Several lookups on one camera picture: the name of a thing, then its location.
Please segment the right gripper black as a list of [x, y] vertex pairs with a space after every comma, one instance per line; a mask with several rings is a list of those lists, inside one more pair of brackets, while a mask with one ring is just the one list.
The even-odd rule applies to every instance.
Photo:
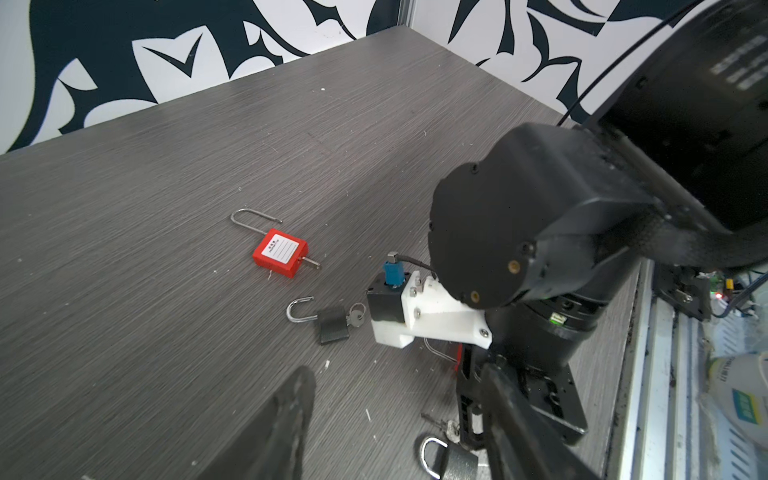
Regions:
[[598, 477], [565, 446], [579, 443], [588, 431], [569, 367], [553, 376], [529, 367], [513, 369], [507, 376], [498, 365], [484, 366], [485, 350], [462, 345], [456, 432], [465, 447], [477, 450], [485, 445], [493, 479]]

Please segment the red padlock with white label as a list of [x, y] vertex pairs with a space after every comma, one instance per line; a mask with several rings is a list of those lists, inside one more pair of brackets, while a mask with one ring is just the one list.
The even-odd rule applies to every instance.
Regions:
[[423, 345], [424, 348], [431, 354], [437, 356], [441, 360], [451, 363], [455, 376], [459, 374], [464, 353], [464, 346], [461, 343], [449, 342], [447, 351], [438, 349], [427, 338], [423, 339]]

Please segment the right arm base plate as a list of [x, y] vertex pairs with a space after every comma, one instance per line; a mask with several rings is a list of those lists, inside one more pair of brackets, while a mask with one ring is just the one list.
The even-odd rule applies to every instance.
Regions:
[[711, 320], [710, 281], [692, 267], [655, 264], [652, 288], [677, 312], [700, 322]]

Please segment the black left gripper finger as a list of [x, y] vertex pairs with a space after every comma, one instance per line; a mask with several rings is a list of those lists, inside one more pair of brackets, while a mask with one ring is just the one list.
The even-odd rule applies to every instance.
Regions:
[[199, 477], [300, 479], [315, 390], [313, 371], [295, 369]]

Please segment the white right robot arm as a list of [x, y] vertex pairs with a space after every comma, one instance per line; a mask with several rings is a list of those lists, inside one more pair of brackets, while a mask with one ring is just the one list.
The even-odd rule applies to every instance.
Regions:
[[526, 123], [433, 195], [428, 246], [449, 294], [499, 333], [467, 352], [465, 414], [495, 479], [590, 479], [532, 408], [641, 259], [698, 271], [767, 260], [767, 5], [694, 1], [586, 122]]

